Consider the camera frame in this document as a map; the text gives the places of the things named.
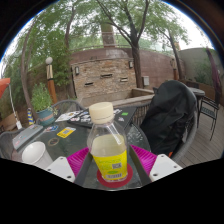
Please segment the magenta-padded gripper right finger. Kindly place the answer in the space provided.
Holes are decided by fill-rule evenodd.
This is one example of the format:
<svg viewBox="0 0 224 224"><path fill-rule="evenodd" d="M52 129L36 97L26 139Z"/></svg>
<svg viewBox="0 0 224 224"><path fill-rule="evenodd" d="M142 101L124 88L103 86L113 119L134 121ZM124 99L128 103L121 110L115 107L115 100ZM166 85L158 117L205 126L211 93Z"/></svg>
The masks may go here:
<svg viewBox="0 0 224 224"><path fill-rule="evenodd" d="M129 155L133 169L129 186L145 186L182 169L165 154L155 155L135 145L130 146Z"/></svg>

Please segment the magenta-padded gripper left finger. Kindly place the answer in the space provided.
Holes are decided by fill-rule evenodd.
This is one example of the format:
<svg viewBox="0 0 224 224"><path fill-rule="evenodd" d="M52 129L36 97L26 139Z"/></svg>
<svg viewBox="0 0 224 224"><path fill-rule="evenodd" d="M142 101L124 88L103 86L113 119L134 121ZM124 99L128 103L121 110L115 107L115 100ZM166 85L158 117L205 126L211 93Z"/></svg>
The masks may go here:
<svg viewBox="0 0 224 224"><path fill-rule="evenodd" d="M79 186L85 186L97 176L97 167L88 148L68 157L58 157L46 170Z"/></svg>

